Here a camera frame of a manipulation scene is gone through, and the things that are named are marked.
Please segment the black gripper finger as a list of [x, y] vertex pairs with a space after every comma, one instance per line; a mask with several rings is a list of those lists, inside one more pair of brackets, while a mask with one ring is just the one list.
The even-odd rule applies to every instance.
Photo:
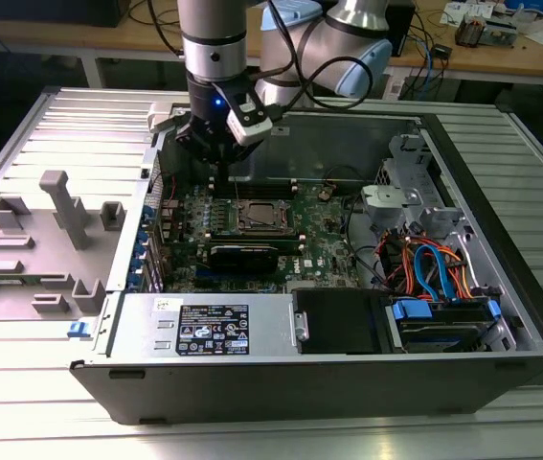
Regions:
[[210, 165], [215, 171], [215, 182], [227, 182], [227, 131], [226, 126], [190, 118], [178, 129], [176, 143], [197, 161]]
[[257, 147], [257, 143], [241, 146], [236, 141], [230, 142], [224, 147], [224, 190], [227, 193], [233, 193], [236, 187], [236, 183], [229, 179], [230, 167], [245, 161]]

